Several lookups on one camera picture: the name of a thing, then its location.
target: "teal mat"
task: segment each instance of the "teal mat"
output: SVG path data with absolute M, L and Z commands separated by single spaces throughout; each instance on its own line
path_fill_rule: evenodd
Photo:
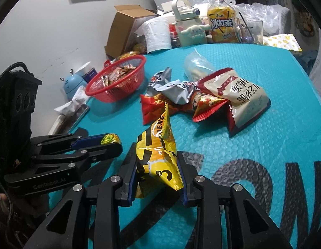
M 196 49 L 216 69 L 232 67 L 262 86 L 271 108 L 232 138 L 225 117 L 193 123 L 190 115 L 176 114 L 171 125 L 177 149 L 203 154 L 199 174 L 214 182 L 242 183 L 293 248 L 301 247 L 321 225 L 321 101 L 308 76 L 290 52 L 279 48 L 208 44 Z M 148 127 L 142 125 L 139 102 L 147 81 L 167 66 L 172 68 L 172 80 L 184 80 L 183 62 L 193 50 L 185 47 L 147 55 L 145 83 L 128 99 L 114 104 L 90 100 L 90 111 L 78 126 L 89 135 L 116 133 L 123 143 L 122 155 L 104 170 L 104 178 L 116 173 L 131 143 Z M 51 194 L 52 206 L 60 197 L 61 193 Z M 170 197 L 172 202 L 164 200 Z M 196 209 L 184 208 L 176 197 L 165 188 L 136 199 L 130 208 L 119 208 L 123 247 L 190 248 Z

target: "metal screw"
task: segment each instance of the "metal screw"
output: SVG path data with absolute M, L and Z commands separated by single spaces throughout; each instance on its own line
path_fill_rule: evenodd
M 196 176 L 196 177 L 195 177 L 195 180 L 196 180 L 198 183 L 202 183 L 202 182 L 205 181 L 205 178 L 204 178 L 203 176 L 199 175 L 199 176 Z
M 111 177 L 111 181 L 114 182 L 114 183 L 120 181 L 120 179 L 121 179 L 121 178 L 120 178 L 120 176 L 118 176 L 118 175 L 114 175 L 114 176 Z
M 242 185 L 241 184 L 235 184 L 233 185 L 233 189 L 235 191 L 241 191 L 243 188 L 242 188 Z
M 81 191 L 82 188 L 83 188 L 83 186 L 81 184 L 75 184 L 73 187 L 73 190 L 78 192 L 78 191 Z

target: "crumpled white tissue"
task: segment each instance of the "crumpled white tissue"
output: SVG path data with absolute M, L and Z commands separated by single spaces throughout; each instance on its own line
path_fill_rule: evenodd
M 89 98 L 90 96 L 85 94 L 85 87 L 80 86 L 70 102 L 63 106 L 57 107 L 54 110 L 62 115 L 73 116 L 80 106 L 85 104 Z

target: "person's hand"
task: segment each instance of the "person's hand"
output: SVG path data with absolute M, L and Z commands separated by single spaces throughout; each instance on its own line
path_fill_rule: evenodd
M 5 194 L 0 194 L 0 198 L 9 206 L 8 198 Z M 48 194 L 29 198 L 18 198 L 10 194 L 10 198 L 14 206 L 26 214 L 32 215 L 34 218 L 49 211 Z

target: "red plastic basket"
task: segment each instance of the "red plastic basket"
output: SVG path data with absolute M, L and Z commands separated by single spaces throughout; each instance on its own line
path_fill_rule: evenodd
M 143 55 L 135 55 L 111 64 L 91 79 L 85 89 L 85 94 L 106 103 L 112 103 L 127 97 L 142 84 L 144 80 L 145 62 L 146 58 Z M 128 64 L 135 66 L 136 69 L 113 84 L 104 87 L 102 76 L 108 75 L 118 66 L 125 66 Z

